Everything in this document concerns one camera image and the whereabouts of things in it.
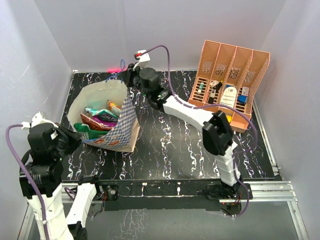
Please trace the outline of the green snack bag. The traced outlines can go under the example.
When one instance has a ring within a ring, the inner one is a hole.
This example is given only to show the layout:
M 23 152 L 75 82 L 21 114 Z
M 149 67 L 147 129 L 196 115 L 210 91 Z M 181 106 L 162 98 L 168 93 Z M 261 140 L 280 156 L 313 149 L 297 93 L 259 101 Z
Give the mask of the green snack bag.
M 78 133 L 82 134 L 84 140 L 98 139 L 108 133 L 108 131 L 93 130 L 87 124 L 80 122 L 75 123 L 73 127 Z

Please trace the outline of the red Doritos chip bag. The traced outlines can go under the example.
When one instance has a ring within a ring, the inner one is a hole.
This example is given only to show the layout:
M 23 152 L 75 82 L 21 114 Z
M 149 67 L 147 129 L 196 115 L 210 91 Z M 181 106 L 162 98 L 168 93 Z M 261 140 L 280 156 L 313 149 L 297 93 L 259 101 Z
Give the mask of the red Doritos chip bag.
M 84 124 L 88 125 L 91 130 L 95 131 L 110 131 L 117 125 L 117 122 L 102 121 L 97 117 L 88 117 L 83 113 L 80 114 L 80 118 Z

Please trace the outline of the blue checkered paper bag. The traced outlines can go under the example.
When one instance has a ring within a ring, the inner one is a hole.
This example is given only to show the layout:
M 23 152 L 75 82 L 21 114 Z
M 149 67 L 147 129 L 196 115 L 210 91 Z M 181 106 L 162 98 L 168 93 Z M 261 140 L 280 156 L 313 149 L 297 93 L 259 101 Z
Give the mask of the blue checkered paper bag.
M 67 119 L 84 144 L 115 152 L 134 151 L 140 125 L 119 73 L 83 87 Z

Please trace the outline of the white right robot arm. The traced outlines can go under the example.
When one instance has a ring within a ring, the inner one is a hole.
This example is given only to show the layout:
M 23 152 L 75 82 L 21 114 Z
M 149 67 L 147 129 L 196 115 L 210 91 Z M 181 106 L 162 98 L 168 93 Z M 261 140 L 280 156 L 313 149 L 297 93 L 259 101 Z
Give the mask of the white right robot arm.
M 149 105 L 167 115 L 175 116 L 202 132 L 204 148 L 215 157 L 220 173 L 220 182 L 209 184 L 200 192 L 208 199 L 234 199 L 239 202 L 244 193 L 250 198 L 249 188 L 234 160 L 233 131 L 226 114 L 219 110 L 210 112 L 189 105 L 173 91 L 161 86 L 160 77 L 153 68 L 129 64 L 121 74 L 128 88 L 136 88 Z

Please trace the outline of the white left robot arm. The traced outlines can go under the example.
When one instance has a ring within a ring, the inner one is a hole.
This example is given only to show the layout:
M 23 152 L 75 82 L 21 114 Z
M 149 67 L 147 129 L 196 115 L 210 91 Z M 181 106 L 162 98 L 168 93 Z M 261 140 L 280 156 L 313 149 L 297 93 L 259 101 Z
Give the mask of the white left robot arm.
M 62 201 L 62 159 L 81 143 L 79 133 L 51 122 L 29 129 L 27 140 L 31 162 L 22 161 L 19 182 L 32 208 L 42 240 L 86 240 L 86 221 L 93 200 L 103 195 L 95 176 L 81 177 L 68 214 Z

